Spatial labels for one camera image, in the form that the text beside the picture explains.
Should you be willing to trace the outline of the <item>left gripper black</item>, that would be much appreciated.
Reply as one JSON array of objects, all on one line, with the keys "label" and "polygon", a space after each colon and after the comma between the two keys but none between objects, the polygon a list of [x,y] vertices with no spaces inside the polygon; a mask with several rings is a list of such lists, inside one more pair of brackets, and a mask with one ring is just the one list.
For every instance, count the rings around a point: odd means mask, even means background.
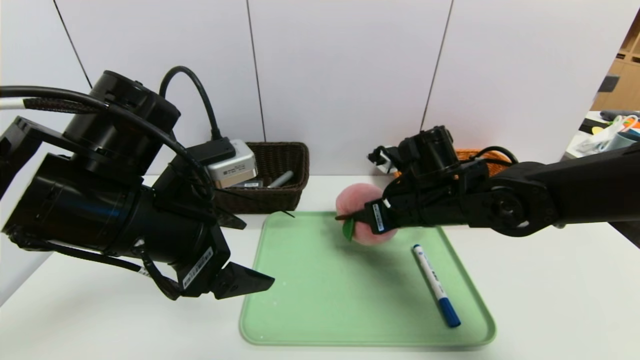
[{"label": "left gripper black", "polygon": [[126,256],[142,260],[169,298],[212,292],[222,300],[269,290],[272,276],[235,262],[225,266],[231,251],[220,227],[244,230],[247,223],[224,208],[214,211],[189,186],[142,186],[126,220]]}]

